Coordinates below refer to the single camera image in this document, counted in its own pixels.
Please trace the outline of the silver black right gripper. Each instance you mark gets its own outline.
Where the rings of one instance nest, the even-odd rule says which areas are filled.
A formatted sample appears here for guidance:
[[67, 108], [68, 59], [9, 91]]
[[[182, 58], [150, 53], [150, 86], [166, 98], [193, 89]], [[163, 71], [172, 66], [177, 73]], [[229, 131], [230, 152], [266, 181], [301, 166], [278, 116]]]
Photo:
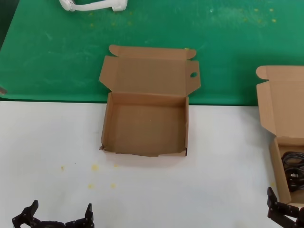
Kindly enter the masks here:
[[304, 228], [304, 207], [279, 202], [271, 187], [267, 188], [267, 196], [268, 218], [283, 228]]

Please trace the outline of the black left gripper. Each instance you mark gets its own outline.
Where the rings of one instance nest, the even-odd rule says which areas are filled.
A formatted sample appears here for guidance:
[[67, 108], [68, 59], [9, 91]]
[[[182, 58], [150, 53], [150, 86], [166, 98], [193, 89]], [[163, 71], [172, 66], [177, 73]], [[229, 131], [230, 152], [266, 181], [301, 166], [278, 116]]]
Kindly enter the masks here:
[[34, 200], [29, 207], [25, 207], [23, 211], [12, 219], [14, 228], [21, 228], [26, 224], [33, 228], [39, 224], [40, 228], [94, 228], [94, 215], [92, 212], [92, 204], [89, 203], [85, 212], [85, 217], [67, 222], [66, 224], [57, 221], [40, 221], [34, 217], [38, 209], [38, 200]]

